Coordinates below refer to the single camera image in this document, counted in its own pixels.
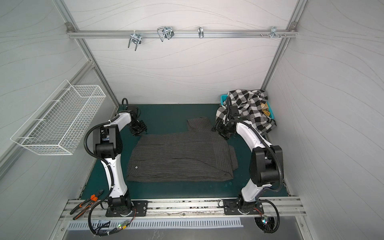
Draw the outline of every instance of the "dark green work surface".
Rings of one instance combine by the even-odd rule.
[[[186,132],[187,119],[208,117],[213,125],[215,122],[217,104],[146,104],[138,105],[141,110],[140,120],[147,125],[148,134],[168,134],[175,132]],[[128,161],[131,152],[140,137],[132,136],[129,128],[125,127],[121,132],[123,141],[123,152],[121,154],[121,167],[124,179],[127,176]],[[239,135],[228,140],[228,144],[235,148],[239,168],[233,171],[234,178],[225,182],[127,182],[128,190],[132,199],[154,199],[154,198],[198,198],[198,197],[236,197],[242,187],[249,180],[249,163],[251,151],[243,138]],[[97,161],[89,181],[85,186],[81,199],[87,199],[99,189],[108,193],[108,183],[104,168]],[[288,196],[286,189],[280,192],[267,191],[263,196],[283,197]]]

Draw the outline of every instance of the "pliers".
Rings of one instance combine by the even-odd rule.
[[[76,220],[81,215],[83,215],[87,211],[87,209],[89,209],[92,206],[92,204],[94,204],[98,200],[98,198],[100,197],[100,195],[103,192],[104,192],[104,190],[99,190],[99,192],[97,194],[93,194],[90,198],[88,198],[87,200],[83,201],[82,203],[80,203],[79,205],[74,207],[74,209],[72,209],[72,211],[70,212],[70,215],[74,214],[74,212],[76,212],[78,209],[82,208],[83,205],[88,203],[87,206],[78,215],[73,217],[73,220]]]

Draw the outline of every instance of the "wavy line pattern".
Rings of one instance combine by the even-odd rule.
[[[219,96],[232,89],[257,89],[279,43],[266,39],[151,40],[133,51],[126,48],[126,39],[87,42],[117,97],[140,93],[143,96],[130,100],[139,104],[160,103],[159,99],[161,103],[218,103]]]
[[[65,34],[64,21],[51,0],[0,5],[1,156],[12,144],[12,134],[87,59]],[[83,80],[86,83],[101,85],[94,72]],[[109,119],[113,109],[106,98],[91,124]],[[0,180],[0,201],[8,204],[0,214],[0,238],[48,239],[60,216],[57,210],[76,197],[92,160],[83,148],[63,157],[23,151]],[[15,231],[18,224],[23,227]]]
[[[65,0],[82,30],[157,29],[270,29],[287,26],[296,0],[227,1],[220,0]]]
[[[314,239],[384,238],[383,10],[309,1],[267,87],[279,122],[269,136]]]

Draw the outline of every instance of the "white wire basket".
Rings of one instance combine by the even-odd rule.
[[[104,99],[98,85],[65,80],[11,140],[38,155],[72,155]]]

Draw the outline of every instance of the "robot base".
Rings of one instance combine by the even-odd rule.
[[[241,198],[238,197],[235,199],[224,199],[224,214],[225,215],[254,215],[259,214],[257,210],[261,213],[264,213],[263,208],[260,207],[261,204],[258,202],[240,202]]]
[[[136,217],[144,217],[147,214],[148,201],[132,201],[132,203],[134,209],[136,209]],[[105,213],[106,217],[133,217],[134,215],[135,212],[128,211],[128,208],[125,206],[116,207],[114,210],[108,208]]]

